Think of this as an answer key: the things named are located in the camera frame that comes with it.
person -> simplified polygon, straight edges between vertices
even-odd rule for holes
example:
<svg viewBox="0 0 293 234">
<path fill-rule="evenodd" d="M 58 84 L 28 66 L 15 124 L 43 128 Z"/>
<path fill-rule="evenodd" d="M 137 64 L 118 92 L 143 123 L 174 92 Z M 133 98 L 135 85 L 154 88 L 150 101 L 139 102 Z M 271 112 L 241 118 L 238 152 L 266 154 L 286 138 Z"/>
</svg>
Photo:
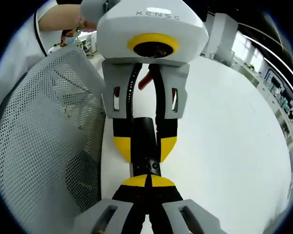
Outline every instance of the person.
<svg viewBox="0 0 293 234">
<path fill-rule="evenodd" d="M 289 119 L 293 119 L 293 110 L 291 110 L 289 113 Z"/>
<path fill-rule="evenodd" d="M 80 5 L 58 5 L 56 0 L 46 2 L 24 23 L 0 60 L 0 105 L 27 71 L 47 56 L 61 30 L 72 28 L 92 32 L 97 23 L 85 20 Z"/>
<path fill-rule="evenodd" d="M 67 45 L 73 44 L 76 42 L 76 29 L 66 29 L 63 30 L 61 33 L 61 42 L 59 44 L 54 44 L 53 47 L 51 47 L 48 50 L 48 55 L 56 52 L 57 50 L 61 49 L 62 47 L 65 47 Z"/>
<path fill-rule="evenodd" d="M 275 96 L 280 95 L 280 94 L 281 94 L 281 91 L 282 91 L 282 87 L 276 89 L 274 95 L 275 95 Z"/>
</svg>

face mask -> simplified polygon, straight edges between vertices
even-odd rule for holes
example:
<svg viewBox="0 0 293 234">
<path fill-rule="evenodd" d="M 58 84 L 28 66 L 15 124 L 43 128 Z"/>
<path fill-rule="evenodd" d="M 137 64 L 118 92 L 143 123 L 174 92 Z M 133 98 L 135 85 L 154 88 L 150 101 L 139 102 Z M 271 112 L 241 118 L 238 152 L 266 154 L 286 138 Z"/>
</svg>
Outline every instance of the face mask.
<svg viewBox="0 0 293 234">
<path fill-rule="evenodd" d="M 64 42 L 65 42 L 66 45 L 71 45 L 71 44 L 74 44 L 76 42 L 76 38 L 75 37 L 65 38 Z"/>
</svg>

white mesh fabric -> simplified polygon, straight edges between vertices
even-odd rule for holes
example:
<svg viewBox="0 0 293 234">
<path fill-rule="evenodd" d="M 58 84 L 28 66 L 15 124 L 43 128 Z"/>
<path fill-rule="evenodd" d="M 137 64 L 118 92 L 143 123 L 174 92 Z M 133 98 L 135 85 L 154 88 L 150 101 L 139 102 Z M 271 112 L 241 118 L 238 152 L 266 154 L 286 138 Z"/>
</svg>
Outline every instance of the white mesh fabric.
<svg viewBox="0 0 293 234">
<path fill-rule="evenodd" d="M 105 112 L 85 85 L 98 79 L 69 46 L 35 65 L 1 106 L 0 194 L 27 233 L 68 233 L 101 199 Z"/>
</svg>

hand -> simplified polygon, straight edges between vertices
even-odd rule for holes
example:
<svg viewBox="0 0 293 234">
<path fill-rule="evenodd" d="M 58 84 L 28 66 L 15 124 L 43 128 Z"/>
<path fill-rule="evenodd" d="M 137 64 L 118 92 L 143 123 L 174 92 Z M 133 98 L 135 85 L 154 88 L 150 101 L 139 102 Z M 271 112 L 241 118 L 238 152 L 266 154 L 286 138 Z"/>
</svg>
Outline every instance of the hand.
<svg viewBox="0 0 293 234">
<path fill-rule="evenodd" d="M 79 16 L 77 19 L 78 29 L 82 32 L 94 32 L 97 30 L 97 23 L 87 21 L 83 16 Z"/>
</svg>

ceiling light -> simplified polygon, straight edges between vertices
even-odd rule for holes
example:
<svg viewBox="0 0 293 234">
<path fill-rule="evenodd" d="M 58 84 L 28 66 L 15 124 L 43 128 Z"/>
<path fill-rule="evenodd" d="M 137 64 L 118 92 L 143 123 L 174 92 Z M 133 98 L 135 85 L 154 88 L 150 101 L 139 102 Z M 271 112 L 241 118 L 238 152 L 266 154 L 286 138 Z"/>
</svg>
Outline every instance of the ceiling light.
<svg viewBox="0 0 293 234">
<path fill-rule="evenodd" d="M 293 91 L 293 86 L 291 85 L 291 83 L 285 78 L 285 76 L 280 72 L 280 70 L 278 69 L 278 68 L 276 68 L 276 66 L 274 66 L 273 65 L 273 63 L 272 62 L 270 62 L 268 59 L 266 59 L 266 58 L 264 58 L 264 60 L 267 62 L 267 63 L 269 63 L 269 65 L 271 66 L 271 67 L 273 67 L 281 76 L 282 76 L 282 78 L 286 81 L 286 83 L 288 84 L 288 86 L 292 89 L 292 91 Z"/>
<path fill-rule="evenodd" d="M 263 47 L 264 49 L 266 49 L 268 52 L 270 52 L 273 56 L 275 56 L 293 75 L 293 71 L 291 70 L 291 68 L 281 59 L 279 58 L 273 51 L 271 51 L 270 49 L 268 49 L 266 46 L 264 46 L 263 44 L 259 43 L 258 41 L 254 40 L 253 38 L 250 38 L 246 35 L 243 35 L 245 38 L 255 42 L 256 44 L 260 45 L 261 47 Z"/>
</svg>

